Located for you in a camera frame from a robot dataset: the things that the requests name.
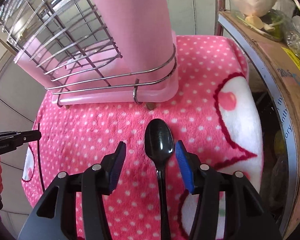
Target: spoon handle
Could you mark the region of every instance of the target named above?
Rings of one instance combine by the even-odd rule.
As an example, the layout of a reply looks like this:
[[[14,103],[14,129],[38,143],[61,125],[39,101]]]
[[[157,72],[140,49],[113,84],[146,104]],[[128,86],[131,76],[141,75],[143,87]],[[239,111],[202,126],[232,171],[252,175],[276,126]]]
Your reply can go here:
[[[157,169],[157,179],[160,197],[161,213],[161,240],[170,240],[170,226],[168,219],[167,196],[166,196],[166,171],[165,167]]]

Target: red outline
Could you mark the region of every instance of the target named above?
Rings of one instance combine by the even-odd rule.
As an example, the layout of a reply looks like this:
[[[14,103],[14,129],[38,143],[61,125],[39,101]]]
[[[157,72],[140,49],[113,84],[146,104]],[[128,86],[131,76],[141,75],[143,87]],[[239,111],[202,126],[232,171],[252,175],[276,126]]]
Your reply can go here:
[[[32,153],[34,164],[33,164],[33,172],[32,172],[31,178],[30,178],[29,180],[24,180],[23,178],[21,178],[21,180],[22,180],[24,183],[28,183],[28,182],[30,182],[30,181],[32,180],[33,175],[34,175],[34,170],[35,170],[35,158],[34,158],[34,153],[33,153],[33,150],[32,150],[32,148],[31,148],[30,144],[28,145],[28,147],[29,147],[29,149],[30,149],[30,151],[31,151],[31,153]]]
[[[221,89],[224,87],[224,85],[230,80],[230,79],[233,79],[235,77],[243,77],[245,79],[245,76],[242,74],[242,73],[239,73],[239,72],[235,72],[235,73],[232,73],[230,74],[226,79],[224,79],[222,81],[222,83],[220,85],[218,85],[217,89],[215,90],[214,92],[214,95],[213,95],[213,98],[215,100],[214,102],[214,105],[215,105],[215,109],[216,109],[216,112],[217,112],[217,115],[219,117],[219,123],[221,125],[221,130],[226,138],[226,141],[230,144],[230,146],[233,148],[233,149],[239,149],[240,151],[244,152],[245,155],[241,156],[241,157],[234,157],[232,158],[231,160],[226,160],[224,162],[220,162],[220,163],[216,163],[214,165],[214,169],[215,170],[219,170],[221,168],[225,168],[225,167],[228,167],[232,164],[235,164],[237,163],[238,161],[244,161],[244,160],[247,160],[247,159],[250,159],[250,158],[253,158],[253,157],[257,157],[258,155],[242,148],[240,145],[238,145],[237,143],[235,143],[234,141],[231,140],[231,136],[228,132],[228,129],[226,128],[226,125],[225,123],[223,122],[222,120],[222,115],[221,115],[221,112],[220,112],[220,109],[219,109],[219,100],[218,100],[218,95],[221,91]]]
[[[178,205],[178,215],[177,215],[177,223],[179,224],[179,229],[181,232],[181,236],[184,239],[189,239],[189,236],[187,234],[187,232],[184,230],[183,226],[182,226],[182,206],[184,204],[184,202],[186,201],[187,196],[189,195],[189,191],[187,189],[185,189],[185,191],[182,193],[182,195],[180,196],[179,199],[179,205]]]

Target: yellow label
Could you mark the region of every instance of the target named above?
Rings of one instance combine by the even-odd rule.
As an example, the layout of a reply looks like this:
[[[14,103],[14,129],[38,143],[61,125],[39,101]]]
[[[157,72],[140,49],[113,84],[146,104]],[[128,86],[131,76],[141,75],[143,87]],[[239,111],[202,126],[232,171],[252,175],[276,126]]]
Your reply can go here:
[[[297,65],[298,69],[300,70],[300,59],[293,54],[291,49],[287,49],[284,47],[281,48],[288,54],[288,56],[292,59],[292,61]]]

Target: pink cloth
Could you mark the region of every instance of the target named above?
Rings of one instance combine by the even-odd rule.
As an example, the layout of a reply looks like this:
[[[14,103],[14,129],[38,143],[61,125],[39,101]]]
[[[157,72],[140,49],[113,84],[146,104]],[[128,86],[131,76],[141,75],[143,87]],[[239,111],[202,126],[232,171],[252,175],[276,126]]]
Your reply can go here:
[[[247,63],[232,40],[218,36],[177,38],[179,91],[153,111],[134,103],[73,105],[68,110],[51,103],[47,93],[34,129],[40,122],[41,165],[45,187],[60,171],[85,171],[113,153],[119,141],[127,156],[117,189],[104,196],[114,240],[160,237],[160,206],[155,167],[144,152],[144,132],[154,118],[170,127],[174,141],[202,163],[233,173],[243,171],[259,190],[263,167],[261,125],[245,77]],[[34,206],[42,195],[37,145],[30,143],[23,187]],[[196,196],[185,191],[175,156],[166,168],[171,236],[190,232]],[[223,237],[224,196],[221,194],[217,238]],[[77,231],[84,238],[80,194],[76,200]]]

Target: black plastic spoon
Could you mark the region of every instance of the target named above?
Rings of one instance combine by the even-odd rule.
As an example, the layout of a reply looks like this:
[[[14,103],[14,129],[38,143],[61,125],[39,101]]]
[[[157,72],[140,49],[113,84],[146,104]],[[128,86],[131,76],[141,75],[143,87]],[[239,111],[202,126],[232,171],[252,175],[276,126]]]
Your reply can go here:
[[[157,170],[162,240],[171,239],[166,196],[165,166],[173,154],[173,150],[173,138],[168,125],[161,119],[151,120],[145,132],[145,151],[146,155],[154,162]]]

